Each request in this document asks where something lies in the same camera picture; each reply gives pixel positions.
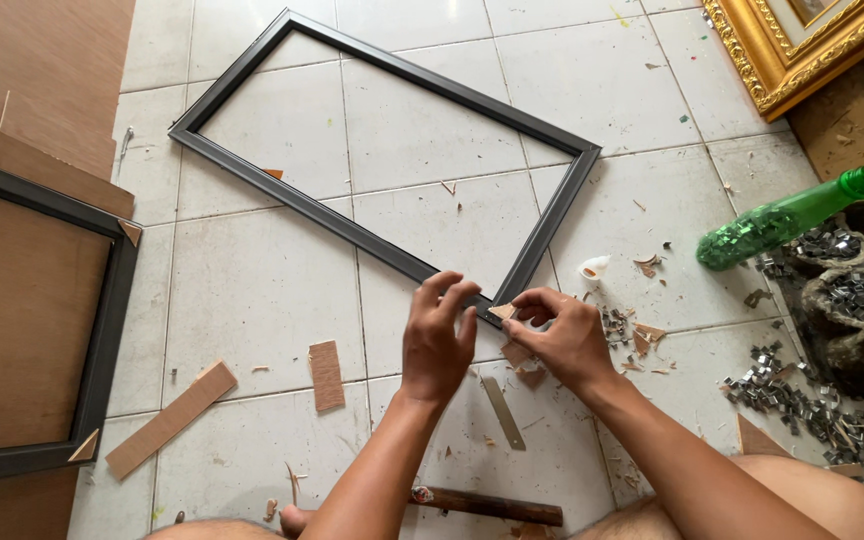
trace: paint stain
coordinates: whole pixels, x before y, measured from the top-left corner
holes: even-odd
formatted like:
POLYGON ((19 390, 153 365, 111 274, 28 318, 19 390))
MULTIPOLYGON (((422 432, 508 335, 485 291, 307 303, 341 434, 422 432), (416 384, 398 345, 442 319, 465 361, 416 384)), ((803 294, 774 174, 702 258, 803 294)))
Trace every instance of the paint stain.
POLYGON ((608 8, 612 10, 612 14, 615 15, 616 19, 618 19, 619 24, 621 24, 625 28, 629 28, 629 22, 627 20, 625 20, 624 18, 622 18, 622 15, 618 14, 618 11, 616 11, 615 7, 613 7, 611 4, 609 4, 608 8))

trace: person's left hand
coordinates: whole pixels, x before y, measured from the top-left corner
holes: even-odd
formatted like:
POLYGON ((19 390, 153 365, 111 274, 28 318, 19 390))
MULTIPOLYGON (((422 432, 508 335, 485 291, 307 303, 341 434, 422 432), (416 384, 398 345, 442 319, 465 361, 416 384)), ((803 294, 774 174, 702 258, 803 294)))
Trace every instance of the person's left hand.
POLYGON ((458 272, 438 272, 415 290, 412 311, 402 339, 404 397, 444 407, 462 383, 475 353, 475 307, 462 313, 455 333, 455 318, 462 304, 482 287, 462 281, 458 272))

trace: gold picture frame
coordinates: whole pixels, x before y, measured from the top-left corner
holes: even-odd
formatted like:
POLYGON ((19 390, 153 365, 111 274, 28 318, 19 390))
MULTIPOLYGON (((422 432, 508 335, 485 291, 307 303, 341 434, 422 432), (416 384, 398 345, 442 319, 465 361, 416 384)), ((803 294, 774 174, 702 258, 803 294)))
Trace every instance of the gold picture frame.
POLYGON ((702 3, 759 114, 769 122, 864 58, 864 0, 852 0, 798 45, 786 36, 767 0, 702 3))

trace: wooden handle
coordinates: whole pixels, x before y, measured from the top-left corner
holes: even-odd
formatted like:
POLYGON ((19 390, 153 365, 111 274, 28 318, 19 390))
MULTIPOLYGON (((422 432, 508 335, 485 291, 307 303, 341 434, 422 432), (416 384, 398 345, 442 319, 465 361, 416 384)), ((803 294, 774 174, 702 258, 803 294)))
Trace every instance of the wooden handle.
POLYGON ((455 510, 469 514, 492 516, 512 521, 537 523, 550 527, 562 526, 562 507, 513 498, 489 497, 443 487, 415 486, 409 496, 410 505, 433 509, 455 510))

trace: dark metal frame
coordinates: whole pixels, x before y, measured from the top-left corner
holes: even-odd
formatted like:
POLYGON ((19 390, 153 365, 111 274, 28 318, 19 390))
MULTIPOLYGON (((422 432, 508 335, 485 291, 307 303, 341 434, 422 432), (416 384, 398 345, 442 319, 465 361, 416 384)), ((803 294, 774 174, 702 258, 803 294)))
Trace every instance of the dark metal frame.
POLYGON ((0 170, 0 199, 82 227, 112 240, 105 264, 104 280, 92 325, 72 428, 67 441, 0 448, 0 477, 94 462, 98 443, 90 459, 69 458, 106 420, 106 407, 113 387, 115 361, 125 323, 129 293, 136 270, 138 247, 119 226, 119 217, 58 191, 0 170))
POLYGON ((582 187, 582 182, 589 176, 602 148, 509 104, 346 35, 342 31, 318 23, 288 8, 283 9, 269 27, 248 46, 246 52, 239 56, 232 66, 225 70, 222 77, 216 80, 174 123, 169 130, 169 137, 416 282, 421 283, 438 270, 284 181, 264 173, 257 166, 198 133, 198 130, 293 30, 331 45, 343 53, 353 55, 359 60, 575 157, 552 195, 545 212, 538 218, 515 263, 512 264, 509 274, 499 287, 495 299, 491 300, 480 294, 468 302, 469 305, 475 306, 480 318, 500 328, 501 320, 487 309, 493 305, 508 304, 528 287, 548 248, 549 241, 562 223, 572 201, 582 187))

